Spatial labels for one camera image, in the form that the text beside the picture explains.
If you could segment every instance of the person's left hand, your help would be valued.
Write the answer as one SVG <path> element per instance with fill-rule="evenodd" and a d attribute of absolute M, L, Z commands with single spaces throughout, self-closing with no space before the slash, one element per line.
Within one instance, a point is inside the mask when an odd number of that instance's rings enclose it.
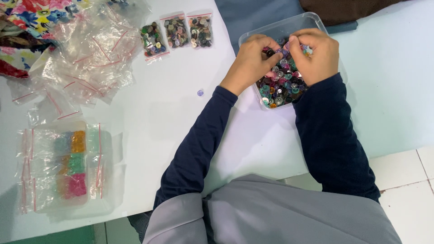
<path fill-rule="evenodd" d="M 283 58 L 282 53 L 275 53 L 270 58 L 262 52 L 264 47 L 277 51 L 280 46 L 266 35 L 251 36 L 240 47 L 237 58 L 220 83 L 220 86 L 239 96 L 247 87 L 267 74 Z"/>

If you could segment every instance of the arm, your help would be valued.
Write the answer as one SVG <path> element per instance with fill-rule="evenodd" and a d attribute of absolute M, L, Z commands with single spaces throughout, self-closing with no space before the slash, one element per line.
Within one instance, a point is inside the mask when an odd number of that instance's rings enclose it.
<path fill-rule="evenodd" d="M 313 85 L 297 103 L 296 126 L 304 158 L 322 191 L 378 202 L 380 191 L 350 119 L 340 74 Z"/>
<path fill-rule="evenodd" d="M 304 56 L 300 43 L 309 45 L 313 54 Z M 319 29 L 304 29 L 290 37 L 289 50 L 310 87 L 294 103 L 294 109 L 311 175 L 323 191 L 378 202 L 380 192 L 353 130 L 345 84 L 338 73 L 339 43 Z"/>
<path fill-rule="evenodd" d="M 161 187 L 155 196 L 154 209 L 168 199 L 203 191 L 210 161 L 220 144 L 229 111 L 237 97 L 283 57 L 282 53 L 276 53 L 264 59 L 262 49 L 266 46 L 275 51 L 280 48 L 275 40 L 265 35 L 253 35 L 241 45 L 226 77 L 214 91 L 164 172 Z"/>
<path fill-rule="evenodd" d="M 154 209 L 170 198 L 203 191 L 211 159 L 220 144 L 230 109 L 237 99 L 236 95 L 225 88 L 216 87 L 161 177 Z"/>

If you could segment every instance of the person's right hand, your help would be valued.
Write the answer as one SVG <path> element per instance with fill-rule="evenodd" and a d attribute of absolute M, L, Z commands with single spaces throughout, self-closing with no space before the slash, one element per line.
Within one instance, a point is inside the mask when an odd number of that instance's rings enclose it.
<path fill-rule="evenodd" d="M 308 45 L 313 54 L 306 57 L 300 43 Z M 294 32 L 289 37 L 289 52 L 307 86 L 338 73 L 339 43 L 317 28 Z"/>

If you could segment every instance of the person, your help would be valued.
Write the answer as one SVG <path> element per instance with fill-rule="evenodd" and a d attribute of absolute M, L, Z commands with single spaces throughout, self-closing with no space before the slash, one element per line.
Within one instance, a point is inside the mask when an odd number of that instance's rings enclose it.
<path fill-rule="evenodd" d="M 162 175 L 147 229 L 130 219 L 144 244 L 401 243 L 379 204 L 374 173 L 353 130 L 338 73 L 339 43 L 319 29 L 299 30 L 289 43 L 309 87 L 293 102 L 296 127 L 307 167 L 322 191 L 246 175 L 201 196 L 237 97 L 282 59 L 281 53 L 262 55 L 264 47 L 279 48 L 272 38 L 253 35 Z M 300 44 L 313 54 L 303 55 Z"/>

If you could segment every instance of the hand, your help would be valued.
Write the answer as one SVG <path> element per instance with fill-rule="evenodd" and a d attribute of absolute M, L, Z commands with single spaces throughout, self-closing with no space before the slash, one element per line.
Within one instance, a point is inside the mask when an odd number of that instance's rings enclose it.
<path fill-rule="evenodd" d="M 300 43 L 309 45 L 313 54 L 304 56 Z M 294 32 L 289 37 L 289 52 L 308 86 L 338 73 L 339 43 L 317 28 Z"/>
<path fill-rule="evenodd" d="M 277 51 L 280 46 L 271 37 L 253 35 L 240 47 L 237 58 L 229 68 L 220 86 L 239 96 L 247 87 L 264 76 L 283 58 L 282 53 L 275 53 L 267 58 L 262 49 L 269 47 Z"/>

